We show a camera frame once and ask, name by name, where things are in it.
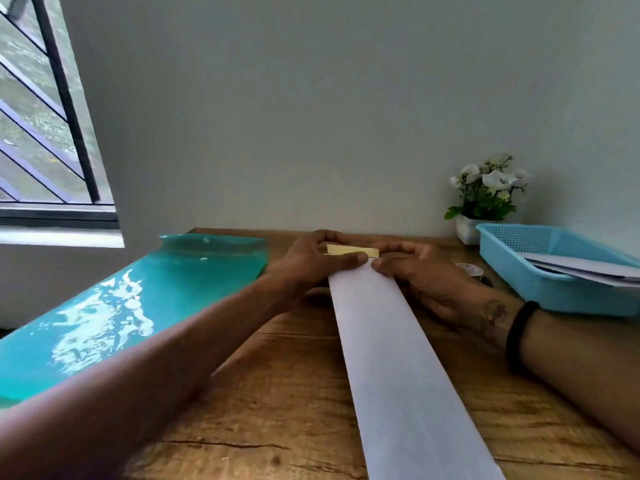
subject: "teal plastic sheet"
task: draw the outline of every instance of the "teal plastic sheet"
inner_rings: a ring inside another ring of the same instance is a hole
[[[263,239],[181,234],[0,340],[0,407],[36,395],[244,288]]]

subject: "window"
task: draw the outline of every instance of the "window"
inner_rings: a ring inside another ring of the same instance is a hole
[[[0,15],[0,224],[117,228],[60,1]]]

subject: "blue plastic basket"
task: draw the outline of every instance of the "blue plastic basket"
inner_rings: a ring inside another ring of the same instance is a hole
[[[640,267],[640,260],[560,227],[480,224],[477,229],[480,256],[521,297],[539,302],[545,310],[622,317],[640,314],[640,294],[543,271],[516,253],[554,254],[635,267]]]

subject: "hand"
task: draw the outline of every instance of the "hand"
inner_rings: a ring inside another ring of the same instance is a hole
[[[362,266],[369,259],[362,252],[340,256],[323,254],[327,242],[349,244],[349,238],[332,230],[317,230],[302,235],[281,261],[267,269],[265,277],[277,282],[279,291],[286,297],[286,308],[290,308],[296,299],[333,273]]]
[[[371,245],[380,254],[400,252],[407,257],[381,257],[371,267],[386,276],[409,282],[412,295],[439,318],[461,325],[464,297],[480,283],[441,254],[436,246],[411,241],[381,241]]]

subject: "window sill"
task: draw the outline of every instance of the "window sill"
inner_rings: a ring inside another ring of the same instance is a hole
[[[67,246],[75,248],[123,248],[119,230],[34,228],[0,226],[0,244]]]

